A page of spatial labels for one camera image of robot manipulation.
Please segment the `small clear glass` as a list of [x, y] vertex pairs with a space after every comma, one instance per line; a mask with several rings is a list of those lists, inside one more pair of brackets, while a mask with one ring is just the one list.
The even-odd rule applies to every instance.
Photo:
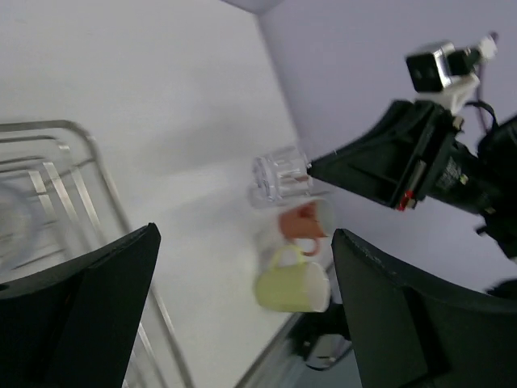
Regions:
[[294, 200], [330, 193], [330, 185], [309, 175], [310, 166], [299, 143], [254, 158], [253, 183], [247, 191], [251, 206], [256, 209], [284, 206]]

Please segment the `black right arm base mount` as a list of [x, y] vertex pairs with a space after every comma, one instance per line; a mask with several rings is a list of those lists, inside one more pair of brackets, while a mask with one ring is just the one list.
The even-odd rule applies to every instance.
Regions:
[[292, 353], [314, 371], [337, 365], [353, 350], [342, 304], [334, 302], [324, 313], [304, 313], [290, 331]]

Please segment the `large clear glass tumbler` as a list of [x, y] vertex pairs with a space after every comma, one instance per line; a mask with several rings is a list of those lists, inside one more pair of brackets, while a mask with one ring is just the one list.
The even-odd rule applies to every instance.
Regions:
[[1, 273], [26, 262], [40, 227], [40, 216], [25, 193], [1, 182]]

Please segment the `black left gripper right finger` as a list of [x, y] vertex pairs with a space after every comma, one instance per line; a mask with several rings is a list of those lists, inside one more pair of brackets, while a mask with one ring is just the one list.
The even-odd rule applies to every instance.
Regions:
[[334, 267], [365, 387], [514, 387], [516, 302], [455, 285], [349, 230]]

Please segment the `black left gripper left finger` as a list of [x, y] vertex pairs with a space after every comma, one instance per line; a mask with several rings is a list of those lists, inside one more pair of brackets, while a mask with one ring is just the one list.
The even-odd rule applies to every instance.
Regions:
[[1, 285], [3, 387], [120, 387], [158, 258], [153, 223]]

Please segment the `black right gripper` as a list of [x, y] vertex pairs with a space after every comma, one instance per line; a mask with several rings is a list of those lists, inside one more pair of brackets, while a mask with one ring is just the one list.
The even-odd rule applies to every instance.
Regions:
[[[430, 144], [436, 104], [395, 100], [362, 137], [310, 162], [308, 174], [380, 205], [396, 208], [417, 161]], [[509, 259], [516, 257], [516, 117], [492, 128], [477, 154], [454, 137], [443, 141], [413, 194], [481, 216], [479, 235], [490, 236]]]

